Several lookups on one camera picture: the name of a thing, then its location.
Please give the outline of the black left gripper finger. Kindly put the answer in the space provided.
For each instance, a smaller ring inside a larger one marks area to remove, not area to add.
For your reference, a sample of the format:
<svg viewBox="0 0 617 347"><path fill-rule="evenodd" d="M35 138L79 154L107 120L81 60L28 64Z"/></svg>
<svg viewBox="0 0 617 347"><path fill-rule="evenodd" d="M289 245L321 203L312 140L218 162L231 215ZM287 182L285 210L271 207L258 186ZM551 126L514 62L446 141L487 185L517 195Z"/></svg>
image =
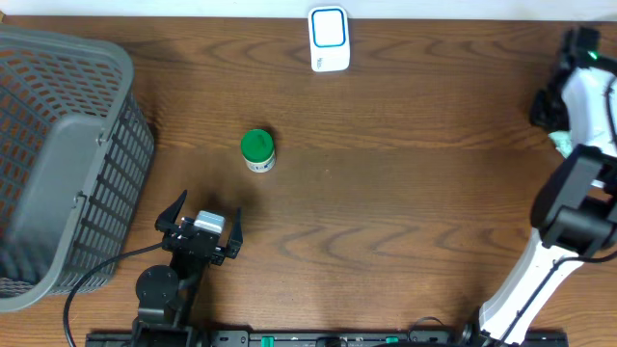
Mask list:
<svg viewBox="0 0 617 347"><path fill-rule="evenodd" d="M238 208L232 223L226 247L226 257L235 259L243 245L243 233L241 226L242 209Z"/></svg>
<svg viewBox="0 0 617 347"><path fill-rule="evenodd" d="M155 221L155 229L161 232L172 232L179 228L177 225L176 219L178 214L186 200L187 191L184 190L177 200L173 202L168 208L166 208L156 219Z"/></svg>

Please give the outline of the white mint tissue pack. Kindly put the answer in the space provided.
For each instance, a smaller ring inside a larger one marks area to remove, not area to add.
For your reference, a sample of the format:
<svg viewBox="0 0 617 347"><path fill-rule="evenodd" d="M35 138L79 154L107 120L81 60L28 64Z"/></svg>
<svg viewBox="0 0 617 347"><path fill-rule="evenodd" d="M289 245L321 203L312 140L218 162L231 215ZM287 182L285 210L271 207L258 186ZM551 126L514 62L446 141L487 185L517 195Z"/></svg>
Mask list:
<svg viewBox="0 0 617 347"><path fill-rule="evenodd" d="M549 133L548 137L564 158L568 158L573 152L574 146L570 131L554 131Z"/></svg>

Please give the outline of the green lid white jar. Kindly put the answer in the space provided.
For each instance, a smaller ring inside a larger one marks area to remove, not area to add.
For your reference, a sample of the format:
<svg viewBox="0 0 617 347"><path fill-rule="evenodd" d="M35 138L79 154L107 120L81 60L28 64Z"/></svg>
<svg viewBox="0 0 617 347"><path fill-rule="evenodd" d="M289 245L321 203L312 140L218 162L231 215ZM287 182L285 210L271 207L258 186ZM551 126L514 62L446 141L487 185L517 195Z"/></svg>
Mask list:
<svg viewBox="0 0 617 347"><path fill-rule="evenodd" d="M274 140L265 130L248 131L241 140L240 149L247 167L254 173L266 173L276 164Z"/></svg>

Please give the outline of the grey plastic mesh basket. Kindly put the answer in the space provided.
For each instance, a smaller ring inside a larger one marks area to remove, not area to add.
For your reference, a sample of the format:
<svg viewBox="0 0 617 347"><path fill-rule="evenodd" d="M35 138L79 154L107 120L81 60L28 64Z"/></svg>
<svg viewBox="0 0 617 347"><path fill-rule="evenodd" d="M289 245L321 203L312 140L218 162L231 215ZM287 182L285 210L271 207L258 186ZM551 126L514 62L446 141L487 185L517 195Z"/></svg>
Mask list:
<svg viewBox="0 0 617 347"><path fill-rule="evenodd" d="M134 67L102 40L1 29L1 308L115 274L154 153Z"/></svg>

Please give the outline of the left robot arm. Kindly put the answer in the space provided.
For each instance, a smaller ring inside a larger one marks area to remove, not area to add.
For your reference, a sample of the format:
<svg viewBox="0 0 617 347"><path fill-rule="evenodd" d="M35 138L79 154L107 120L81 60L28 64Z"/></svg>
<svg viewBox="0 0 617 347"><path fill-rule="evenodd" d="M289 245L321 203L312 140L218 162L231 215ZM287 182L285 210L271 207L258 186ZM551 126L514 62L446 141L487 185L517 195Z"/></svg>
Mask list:
<svg viewBox="0 0 617 347"><path fill-rule="evenodd" d="M163 233L162 249L172 254L168 265L147 268L138 277L138 315L133 323L129 347L195 347L208 345L207 334L189 325L193 303L199 293L204 271L238 256L243 244L240 209L237 209L222 247L226 218L201 211L196 218L178 217L186 200L182 192L156 219L155 229Z"/></svg>

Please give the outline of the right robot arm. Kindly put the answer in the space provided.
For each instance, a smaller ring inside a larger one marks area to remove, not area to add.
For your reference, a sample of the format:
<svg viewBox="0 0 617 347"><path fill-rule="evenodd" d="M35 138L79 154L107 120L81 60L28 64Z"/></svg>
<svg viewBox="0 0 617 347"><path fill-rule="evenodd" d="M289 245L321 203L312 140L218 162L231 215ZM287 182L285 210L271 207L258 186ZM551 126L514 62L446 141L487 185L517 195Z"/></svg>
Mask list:
<svg viewBox="0 0 617 347"><path fill-rule="evenodd" d="M599 51L601 33L568 30L548 84L529 121L559 142L563 163L539 191L531 233L514 269L465 326L463 346L564 346L564 338L531 337L528 329L559 285L616 243L616 61Z"/></svg>

